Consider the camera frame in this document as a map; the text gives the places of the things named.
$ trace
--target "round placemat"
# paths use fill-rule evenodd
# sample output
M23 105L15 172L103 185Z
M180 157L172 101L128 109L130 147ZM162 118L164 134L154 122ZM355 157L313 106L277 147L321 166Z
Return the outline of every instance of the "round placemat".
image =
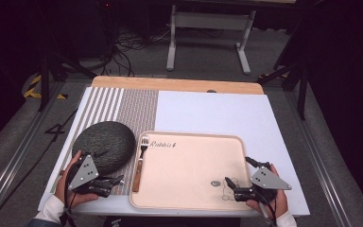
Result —
M100 176L114 173L127 163L135 149L131 129L116 121L96 123L84 130L72 147L73 156L79 151L93 155Z

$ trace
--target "white desk frame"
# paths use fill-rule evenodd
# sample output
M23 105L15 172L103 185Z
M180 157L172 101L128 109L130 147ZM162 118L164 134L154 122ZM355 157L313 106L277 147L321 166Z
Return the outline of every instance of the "white desk frame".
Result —
M173 5L170 20L170 45L169 53L167 55L166 70L172 71L175 65L176 27L228 29L243 31L243 37L241 42L236 44L236 49L243 68L243 73L248 75L251 70L244 49L250 35L255 12L255 10L252 10L250 15L177 12L176 6Z

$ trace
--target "dark gray floor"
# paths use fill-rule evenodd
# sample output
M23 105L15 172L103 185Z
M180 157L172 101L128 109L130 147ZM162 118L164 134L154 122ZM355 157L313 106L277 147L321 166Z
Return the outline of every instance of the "dark gray floor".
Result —
M178 31L178 35L173 72L165 70L167 40L160 40L142 50L126 52L136 77L256 81L259 75L272 72L273 64L288 40L288 36L283 31L254 29L246 48L252 73L246 76L242 74L233 46L240 38L239 33L225 31L220 37L211 38L196 30L183 30ZM125 58L120 61L127 64ZM86 61L83 64L88 66L92 63ZM117 64L112 61L107 67L107 72L114 76L118 75ZM126 75L127 72L121 69L120 74ZM283 92L278 86L280 82L280 79L275 79L266 84L264 90L269 97L293 165L302 182L302 189L311 212L308 217L298 218L299 226L363 226L363 196L338 152L311 90L309 89L307 93L306 121L301 121L293 105L296 101L296 93ZM19 160L21 163L19 169L14 169L12 172L14 178L7 178L6 185L10 185L8 191L20 181L52 140L53 135L44 132L66 120L78 106L80 96L89 83L91 83L90 79L74 74L66 83L53 86L55 91L58 90L69 97L67 99L53 98L52 104L46 108L46 113L37 112L39 99L28 98L22 109L1 131L0 176L10 160L16 159L16 155L20 152L18 147L23 145L21 148L26 148L24 161ZM41 124L35 133L31 133L30 129L35 119L41 119ZM70 126L71 122L64 128L66 133ZM24 140L27 133L33 135L29 141ZM56 163L65 138L66 134L58 137L37 167L11 196L0 212L0 226L23 226L29 218L36 215L44 184ZM318 154L321 163L314 162L314 151ZM320 165L327 170L326 177L331 180L330 183L323 181L325 173L319 171ZM331 201L330 194L334 192L338 195L339 201ZM342 211L335 211L336 204L337 206L341 204ZM103 217L80 216L76 219L78 226L101 226L103 221ZM242 218L241 226L267 225L260 218Z

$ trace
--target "beige tray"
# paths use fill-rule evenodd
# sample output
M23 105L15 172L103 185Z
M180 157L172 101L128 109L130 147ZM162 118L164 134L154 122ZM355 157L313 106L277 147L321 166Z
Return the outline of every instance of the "beige tray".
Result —
M141 136L146 134L149 147L143 157L140 189L130 192L131 204L158 209L250 210L234 200L224 180L229 177L240 186L251 186L238 137L157 131Z

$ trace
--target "wooden fork handle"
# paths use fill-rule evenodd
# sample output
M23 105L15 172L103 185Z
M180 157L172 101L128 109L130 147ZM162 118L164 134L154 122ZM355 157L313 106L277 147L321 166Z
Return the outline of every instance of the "wooden fork handle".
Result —
M143 168L143 160L138 160L137 170L135 171L134 182L132 184L132 191L138 192L140 188L141 169Z

